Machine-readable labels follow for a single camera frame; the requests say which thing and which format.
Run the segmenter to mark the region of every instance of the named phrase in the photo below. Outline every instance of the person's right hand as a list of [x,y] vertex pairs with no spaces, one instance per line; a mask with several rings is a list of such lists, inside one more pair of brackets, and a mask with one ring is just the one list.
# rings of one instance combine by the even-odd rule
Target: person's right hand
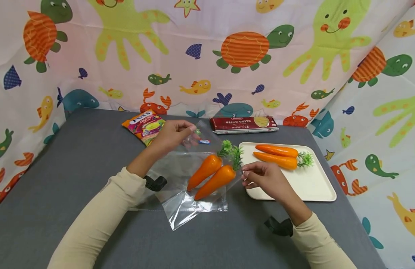
[[242,171],[242,184],[246,189],[261,187],[278,202],[296,195],[277,164],[257,161],[245,165]]

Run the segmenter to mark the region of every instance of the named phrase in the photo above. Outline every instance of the person's left hand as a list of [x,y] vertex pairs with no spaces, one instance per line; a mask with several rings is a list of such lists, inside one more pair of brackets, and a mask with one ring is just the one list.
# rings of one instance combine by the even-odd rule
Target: person's left hand
[[148,148],[157,151],[163,157],[192,135],[196,129],[194,124],[185,120],[166,121]]

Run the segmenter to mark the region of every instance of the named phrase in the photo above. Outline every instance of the candy bag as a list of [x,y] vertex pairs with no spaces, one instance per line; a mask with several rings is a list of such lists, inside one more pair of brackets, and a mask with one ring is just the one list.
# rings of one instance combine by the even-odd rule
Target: candy bag
[[158,116],[153,110],[149,109],[125,122],[122,126],[126,127],[137,136],[146,147],[153,142],[160,132],[165,120]]

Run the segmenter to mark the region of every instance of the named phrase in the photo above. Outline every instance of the white tray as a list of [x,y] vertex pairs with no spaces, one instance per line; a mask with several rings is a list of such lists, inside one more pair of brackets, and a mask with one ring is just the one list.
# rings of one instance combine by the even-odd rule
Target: white tray
[[[296,170],[282,169],[290,185],[303,201],[321,201],[332,202],[337,198],[336,192],[331,186],[324,170],[321,167],[313,150],[306,146],[300,145],[281,145],[281,144],[267,144],[267,143],[251,143],[242,142],[240,147],[244,150],[242,163],[250,164],[259,159],[253,156],[253,152],[261,152],[255,148],[256,145],[265,144],[279,147],[295,148],[298,152],[309,152],[314,157],[314,165],[312,167],[297,168]],[[248,195],[255,200],[274,200],[268,196],[261,188],[247,189]]]

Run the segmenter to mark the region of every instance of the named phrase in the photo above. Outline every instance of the orange striped turtle shell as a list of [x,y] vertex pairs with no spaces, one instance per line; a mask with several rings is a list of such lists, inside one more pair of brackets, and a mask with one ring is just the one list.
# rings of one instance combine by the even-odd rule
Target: orange striped turtle shell
[[222,43],[221,54],[225,62],[236,67],[258,63],[269,50],[269,41],[255,32],[229,35]]
[[31,18],[24,28],[25,48],[28,54],[39,62],[46,61],[46,55],[56,40],[56,25],[49,16],[28,11]]
[[380,74],[386,64],[383,52],[375,46],[352,74],[352,78],[358,82],[369,81]]

